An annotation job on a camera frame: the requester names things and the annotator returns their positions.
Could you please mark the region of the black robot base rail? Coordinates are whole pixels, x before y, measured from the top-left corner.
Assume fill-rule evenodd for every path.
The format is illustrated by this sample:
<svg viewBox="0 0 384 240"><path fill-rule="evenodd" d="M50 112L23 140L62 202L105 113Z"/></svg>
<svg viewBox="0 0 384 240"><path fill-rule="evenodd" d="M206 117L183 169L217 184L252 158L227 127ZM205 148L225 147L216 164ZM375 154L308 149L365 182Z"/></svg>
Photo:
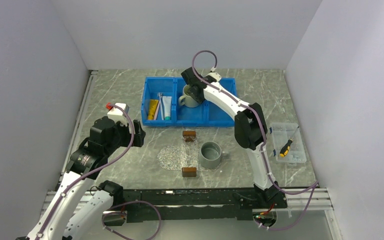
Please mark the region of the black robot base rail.
<svg viewBox="0 0 384 240"><path fill-rule="evenodd" d="M258 210L287 208L284 193L273 186L239 188L124 189L106 180L97 190L109 192L112 208L128 223L157 220L236 219L250 221Z"/></svg>

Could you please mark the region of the white teal-capped toothpaste tube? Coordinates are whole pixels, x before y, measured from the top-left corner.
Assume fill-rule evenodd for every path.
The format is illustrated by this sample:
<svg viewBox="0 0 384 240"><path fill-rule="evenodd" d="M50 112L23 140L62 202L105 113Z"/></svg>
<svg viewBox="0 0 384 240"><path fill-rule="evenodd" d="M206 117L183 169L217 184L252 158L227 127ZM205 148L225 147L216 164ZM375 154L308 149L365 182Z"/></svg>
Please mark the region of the white teal-capped toothpaste tube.
<svg viewBox="0 0 384 240"><path fill-rule="evenodd" d="M172 97L162 96L161 100L164 120L171 120Z"/></svg>

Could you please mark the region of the light blue toothbrush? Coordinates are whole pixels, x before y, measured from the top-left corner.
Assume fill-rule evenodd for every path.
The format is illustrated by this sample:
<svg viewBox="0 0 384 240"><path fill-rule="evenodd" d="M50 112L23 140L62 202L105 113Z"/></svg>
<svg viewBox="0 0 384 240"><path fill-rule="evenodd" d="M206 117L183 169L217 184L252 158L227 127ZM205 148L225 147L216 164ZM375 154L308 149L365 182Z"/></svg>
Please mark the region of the light blue toothbrush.
<svg viewBox="0 0 384 240"><path fill-rule="evenodd" d="M164 117L163 93L162 93L162 92L159 92L159 93L158 93L158 97L159 97L159 112L160 112L160 117L161 117L161 120L163 121L163 120L165 119L165 117Z"/></svg>

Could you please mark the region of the blue storage bin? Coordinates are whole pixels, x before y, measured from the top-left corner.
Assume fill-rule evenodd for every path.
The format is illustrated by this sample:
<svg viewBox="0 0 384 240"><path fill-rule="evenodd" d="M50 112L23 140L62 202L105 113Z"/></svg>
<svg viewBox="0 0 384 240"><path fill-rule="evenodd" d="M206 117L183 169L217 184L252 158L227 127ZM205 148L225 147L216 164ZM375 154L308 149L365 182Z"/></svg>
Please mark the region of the blue storage bin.
<svg viewBox="0 0 384 240"><path fill-rule="evenodd" d="M144 126L150 127L175 127L177 126L178 107L178 80L179 77L146 77L142 93L141 120ZM171 97L170 120L164 119L161 112L157 112L157 120L148 120L150 100L159 99L158 93Z"/></svg>
<svg viewBox="0 0 384 240"><path fill-rule="evenodd" d="M179 105L179 98L183 95L183 88L186 85L181 77L175 77L173 82L173 94L171 107L171 120L176 127L207 127L209 123L208 102L204 101L194 108Z"/></svg>
<svg viewBox="0 0 384 240"><path fill-rule="evenodd" d="M237 96L235 78L222 78L220 84L232 95ZM208 107L208 127L229 128L234 126L234 120L217 105L207 100L204 105Z"/></svg>

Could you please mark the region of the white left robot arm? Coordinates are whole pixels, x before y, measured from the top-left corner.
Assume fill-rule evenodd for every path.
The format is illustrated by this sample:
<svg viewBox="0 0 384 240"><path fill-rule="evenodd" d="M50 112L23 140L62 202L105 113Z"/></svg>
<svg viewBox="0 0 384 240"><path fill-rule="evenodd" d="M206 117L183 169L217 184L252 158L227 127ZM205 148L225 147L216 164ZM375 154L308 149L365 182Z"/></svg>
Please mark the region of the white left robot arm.
<svg viewBox="0 0 384 240"><path fill-rule="evenodd" d="M104 116L97 119L89 136L70 156L60 186L46 211L24 240L79 240L107 209L124 203L123 187L105 180L86 205L75 211L91 189L108 158L120 147L142 147L146 132L137 119L129 122Z"/></svg>

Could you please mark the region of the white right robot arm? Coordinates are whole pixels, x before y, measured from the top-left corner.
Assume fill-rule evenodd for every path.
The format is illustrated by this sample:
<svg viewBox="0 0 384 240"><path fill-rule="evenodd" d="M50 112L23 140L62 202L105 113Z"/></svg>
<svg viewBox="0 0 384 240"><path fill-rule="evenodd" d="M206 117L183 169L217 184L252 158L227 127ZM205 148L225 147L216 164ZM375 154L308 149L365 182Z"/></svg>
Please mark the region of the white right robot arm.
<svg viewBox="0 0 384 240"><path fill-rule="evenodd" d="M239 146L246 150L253 170L253 184L256 203L267 208L279 193L267 155L267 125L258 103L250 104L227 91L221 84L221 76L210 72L205 77L190 67L181 73L189 86L188 94L198 103L209 101L227 113L234 120L234 137Z"/></svg>

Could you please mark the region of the yellow black screwdriver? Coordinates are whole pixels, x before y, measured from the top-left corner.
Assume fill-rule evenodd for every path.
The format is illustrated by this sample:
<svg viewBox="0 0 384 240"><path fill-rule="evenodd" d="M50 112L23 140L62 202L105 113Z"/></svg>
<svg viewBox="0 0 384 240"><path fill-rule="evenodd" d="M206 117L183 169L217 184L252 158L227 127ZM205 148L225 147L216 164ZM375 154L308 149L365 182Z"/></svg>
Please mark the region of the yellow black screwdriver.
<svg viewBox="0 0 384 240"><path fill-rule="evenodd" d="M296 135L296 133L298 132L299 130L299 126L295 129L295 131L293 132L293 134L291 135L291 137L288 139L288 141L286 142L286 144L280 149L280 152L279 152L279 156L280 157L285 157L288 155L289 151L290 151L290 148L291 148L291 145L292 143L294 142L294 137Z"/></svg>

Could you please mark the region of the blue middle storage bin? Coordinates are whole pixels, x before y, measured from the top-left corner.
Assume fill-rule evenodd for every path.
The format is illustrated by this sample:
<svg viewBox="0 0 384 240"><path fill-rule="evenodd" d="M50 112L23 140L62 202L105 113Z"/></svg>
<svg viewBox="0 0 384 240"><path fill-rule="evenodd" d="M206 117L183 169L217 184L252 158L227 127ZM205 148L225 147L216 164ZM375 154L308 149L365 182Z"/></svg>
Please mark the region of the blue middle storage bin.
<svg viewBox="0 0 384 240"><path fill-rule="evenodd" d="M175 77L173 82L173 94L171 107L171 120L176 127L207 127L209 123L208 102L204 101L194 108L179 105L179 98L183 95L183 88L186 85L181 77Z"/></svg>

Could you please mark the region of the blue right storage bin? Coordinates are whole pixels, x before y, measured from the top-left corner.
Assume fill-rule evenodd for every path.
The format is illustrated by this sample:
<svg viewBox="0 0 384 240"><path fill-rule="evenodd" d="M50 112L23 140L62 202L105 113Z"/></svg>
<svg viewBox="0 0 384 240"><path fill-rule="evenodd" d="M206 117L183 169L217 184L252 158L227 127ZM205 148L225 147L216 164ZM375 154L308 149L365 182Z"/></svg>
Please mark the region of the blue right storage bin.
<svg viewBox="0 0 384 240"><path fill-rule="evenodd" d="M222 78L220 84L232 95L237 96L235 78ZM208 127L229 128L234 126L234 120L217 105L207 100L204 105L208 107Z"/></svg>

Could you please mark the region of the pink toothbrush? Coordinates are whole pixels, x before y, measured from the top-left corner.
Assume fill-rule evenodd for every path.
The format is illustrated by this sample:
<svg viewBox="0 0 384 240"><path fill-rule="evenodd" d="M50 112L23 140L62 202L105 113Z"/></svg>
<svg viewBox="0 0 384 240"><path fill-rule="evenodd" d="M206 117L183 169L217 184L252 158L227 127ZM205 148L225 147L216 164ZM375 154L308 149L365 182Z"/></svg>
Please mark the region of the pink toothbrush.
<svg viewBox="0 0 384 240"><path fill-rule="evenodd" d="M157 105L156 105L156 109L155 109L153 120L157 120L158 119L158 114L159 114L159 111L160 111L160 106L161 106L161 102L162 102L163 93L159 92L157 94L157 96L158 96L158 102L157 102Z"/></svg>

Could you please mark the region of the yellow toothpaste tube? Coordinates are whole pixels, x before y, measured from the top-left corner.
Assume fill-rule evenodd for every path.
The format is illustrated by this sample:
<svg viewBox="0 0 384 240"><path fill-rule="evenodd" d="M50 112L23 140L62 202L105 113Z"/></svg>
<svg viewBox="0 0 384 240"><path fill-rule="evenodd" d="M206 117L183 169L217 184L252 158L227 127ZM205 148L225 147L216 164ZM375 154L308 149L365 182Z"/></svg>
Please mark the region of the yellow toothpaste tube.
<svg viewBox="0 0 384 240"><path fill-rule="evenodd" d="M151 99L149 101L147 120L149 121L153 120L157 103L158 103L158 99Z"/></svg>

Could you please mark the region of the aluminium side rail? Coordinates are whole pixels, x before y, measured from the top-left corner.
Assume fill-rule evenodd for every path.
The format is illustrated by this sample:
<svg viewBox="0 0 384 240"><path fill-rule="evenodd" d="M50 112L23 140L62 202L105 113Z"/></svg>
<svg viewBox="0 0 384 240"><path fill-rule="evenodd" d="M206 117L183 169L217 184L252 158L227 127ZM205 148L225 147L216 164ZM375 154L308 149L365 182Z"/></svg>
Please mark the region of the aluminium side rail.
<svg viewBox="0 0 384 240"><path fill-rule="evenodd" d="M63 175L63 172L66 170L66 166L70 160L70 155L76 150L76 146L78 145L80 141L81 131L84 125L84 121L86 119L86 112L87 107L91 99L91 94L93 91L93 88L95 86L96 77L98 75L98 70L90 70L89 71L89 78L87 81L87 85L85 87L85 91L83 94L83 98L79 107L79 110L77 112L76 116L76 122L74 125L73 134L68 146L67 154L64 160L64 164L62 167L61 175Z"/></svg>

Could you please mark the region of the grey ceramic mug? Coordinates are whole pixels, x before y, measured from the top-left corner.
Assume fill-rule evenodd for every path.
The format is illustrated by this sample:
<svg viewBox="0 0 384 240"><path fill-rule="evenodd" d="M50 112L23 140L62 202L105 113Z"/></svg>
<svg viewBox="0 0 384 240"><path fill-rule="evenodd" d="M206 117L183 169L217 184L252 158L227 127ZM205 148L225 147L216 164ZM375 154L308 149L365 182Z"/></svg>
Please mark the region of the grey ceramic mug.
<svg viewBox="0 0 384 240"><path fill-rule="evenodd" d="M229 157L230 153L223 151L221 146L213 141L204 142L198 154L200 166L209 170L215 170L223 160Z"/></svg>

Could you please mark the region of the cream ceramic mug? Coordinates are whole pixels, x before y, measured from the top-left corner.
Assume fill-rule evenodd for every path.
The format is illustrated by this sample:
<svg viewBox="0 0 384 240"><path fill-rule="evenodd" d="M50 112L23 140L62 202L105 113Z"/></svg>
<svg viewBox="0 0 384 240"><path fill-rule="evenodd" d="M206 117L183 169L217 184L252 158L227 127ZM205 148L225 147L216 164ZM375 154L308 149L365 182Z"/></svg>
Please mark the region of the cream ceramic mug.
<svg viewBox="0 0 384 240"><path fill-rule="evenodd" d="M178 105L180 107L196 108L200 105L199 102L195 101L190 95L190 85L185 85L182 89L182 95L178 98Z"/></svg>

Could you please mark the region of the blue left storage bin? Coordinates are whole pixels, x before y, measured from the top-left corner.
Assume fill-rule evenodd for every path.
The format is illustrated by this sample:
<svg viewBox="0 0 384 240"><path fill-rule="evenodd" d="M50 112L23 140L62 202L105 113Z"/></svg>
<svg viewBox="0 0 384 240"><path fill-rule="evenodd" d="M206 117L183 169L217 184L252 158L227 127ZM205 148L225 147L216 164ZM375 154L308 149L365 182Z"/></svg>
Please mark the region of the blue left storage bin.
<svg viewBox="0 0 384 240"><path fill-rule="evenodd" d="M144 126L150 127L175 127L177 126L178 107L178 80L179 77L146 77L142 93L141 120ZM170 120L164 119L161 112L157 112L157 120L148 120L150 100L159 99L158 93L171 97Z"/></svg>

